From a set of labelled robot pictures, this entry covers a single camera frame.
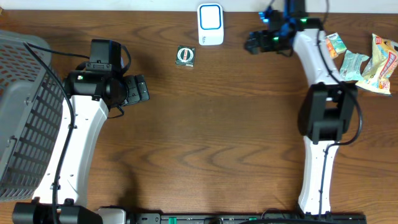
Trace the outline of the yellow snack bag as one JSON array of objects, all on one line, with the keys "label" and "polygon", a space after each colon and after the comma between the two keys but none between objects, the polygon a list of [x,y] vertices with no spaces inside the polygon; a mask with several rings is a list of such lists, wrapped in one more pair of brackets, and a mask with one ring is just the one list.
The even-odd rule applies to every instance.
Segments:
[{"label": "yellow snack bag", "polygon": [[372,35],[372,57],[362,74],[362,80],[356,82],[358,88],[391,95],[390,76],[397,68],[397,42]]}]

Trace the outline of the teal tissue pack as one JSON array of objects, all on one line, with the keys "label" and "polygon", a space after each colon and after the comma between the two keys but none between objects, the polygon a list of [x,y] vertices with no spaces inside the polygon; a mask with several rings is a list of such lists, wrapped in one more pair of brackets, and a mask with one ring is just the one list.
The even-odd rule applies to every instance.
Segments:
[{"label": "teal tissue pack", "polygon": [[327,38],[331,42],[337,54],[342,54],[347,50],[347,47],[345,46],[344,42],[342,41],[340,35],[337,32],[328,35]]}]

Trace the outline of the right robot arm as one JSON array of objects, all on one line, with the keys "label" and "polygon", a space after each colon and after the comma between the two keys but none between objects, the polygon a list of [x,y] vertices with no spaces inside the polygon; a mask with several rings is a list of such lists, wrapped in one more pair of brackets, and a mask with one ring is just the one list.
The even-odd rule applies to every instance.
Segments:
[{"label": "right robot arm", "polygon": [[297,126],[305,145],[305,167],[298,207],[305,216],[324,220],[331,213],[330,187],[336,153],[353,112],[361,112],[357,88],[345,82],[329,56],[324,19],[310,17],[305,1],[285,1],[280,12],[268,5],[259,13],[267,29],[250,33],[244,48],[250,54],[297,55],[308,82]]}]

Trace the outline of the light teal snack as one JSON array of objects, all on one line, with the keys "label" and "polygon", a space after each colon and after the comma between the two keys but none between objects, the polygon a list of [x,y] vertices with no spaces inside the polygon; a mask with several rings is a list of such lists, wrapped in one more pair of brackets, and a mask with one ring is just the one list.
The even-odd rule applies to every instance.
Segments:
[{"label": "light teal snack", "polygon": [[340,75],[344,81],[361,81],[364,80],[361,74],[361,65],[367,61],[369,56],[352,53],[346,50],[343,64],[340,68]]}]

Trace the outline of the grey plastic basket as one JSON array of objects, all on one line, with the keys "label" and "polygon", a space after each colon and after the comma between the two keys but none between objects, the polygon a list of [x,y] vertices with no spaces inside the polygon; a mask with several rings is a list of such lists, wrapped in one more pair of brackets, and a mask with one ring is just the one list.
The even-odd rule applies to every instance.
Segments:
[{"label": "grey plastic basket", "polygon": [[1,201],[30,199],[52,156],[62,121],[63,95],[24,47],[52,63],[40,37],[1,31]]}]

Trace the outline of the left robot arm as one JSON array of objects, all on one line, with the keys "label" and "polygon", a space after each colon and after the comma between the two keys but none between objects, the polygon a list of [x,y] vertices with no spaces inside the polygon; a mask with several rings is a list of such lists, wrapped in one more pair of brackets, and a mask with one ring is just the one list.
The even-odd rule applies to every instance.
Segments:
[{"label": "left robot arm", "polygon": [[143,75],[72,71],[65,80],[62,122],[43,178],[31,202],[18,202],[13,223],[130,223],[119,207],[86,207],[96,142],[111,108],[149,99]]}]

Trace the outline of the orange tissue pack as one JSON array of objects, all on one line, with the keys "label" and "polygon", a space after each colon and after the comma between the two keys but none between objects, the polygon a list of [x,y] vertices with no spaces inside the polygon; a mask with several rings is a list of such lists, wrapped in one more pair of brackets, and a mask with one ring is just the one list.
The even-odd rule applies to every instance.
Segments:
[{"label": "orange tissue pack", "polygon": [[332,59],[337,58],[338,54],[337,54],[337,52],[336,52],[336,50],[335,50],[333,44],[332,44],[331,41],[329,40],[329,38],[326,38],[326,39],[325,39],[325,42],[326,42],[326,46],[327,46],[327,49],[328,49],[328,53],[329,53],[329,55],[330,55],[330,58],[332,58]]}]

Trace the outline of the dark green round-logo packet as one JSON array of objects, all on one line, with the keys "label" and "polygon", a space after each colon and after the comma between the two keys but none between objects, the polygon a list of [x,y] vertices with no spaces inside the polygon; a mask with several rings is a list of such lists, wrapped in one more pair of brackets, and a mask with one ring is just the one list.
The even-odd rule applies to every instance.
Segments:
[{"label": "dark green round-logo packet", "polygon": [[178,66],[193,67],[195,63],[195,52],[195,47],[179,45],[177,47],[175,64]]}]

